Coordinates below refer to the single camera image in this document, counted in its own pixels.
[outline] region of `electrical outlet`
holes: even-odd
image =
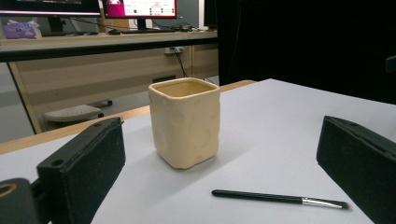
[[[171,48],[165,48],[165,54],[174,54],[175,51],[178,53],[184,52],[185,47],[171,47]]]

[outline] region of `square cup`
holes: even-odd
[[[184,77],[148,87],[154,145],[171,166],[188,169],[219,150],[219,86]]]

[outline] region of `stool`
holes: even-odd
[[[47,120],[55,122],[77,121],[88,119],[92,116],[102,118],[102,110],[90,105],[78,105],[66,109],[56,110],[45,114]]]

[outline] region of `cable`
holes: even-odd
[[[187,74],[186,74],[186,72],[184,71],[183,62],[181,61],[181,57],[180,57],[179,52],[176,50],[176,48],[171,48],[171,50],[172,50],[172,51],[176,54],[176,56],[177,56],[178,63],[180,64],[181,70],[183,71],[183,77],[188,77]]]

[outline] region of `white table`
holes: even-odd
[[[92,223],[372,223],[316,161],[325,115],[396,140],[396,106],[273,79],[220,96],[218,154],[175,170],[156,153],[149,115],[125,120],[127,161]],[[72,136],[0,156],[0,180],[35,166]],[[217,198],[212,189],[345,201],[352,211]]]

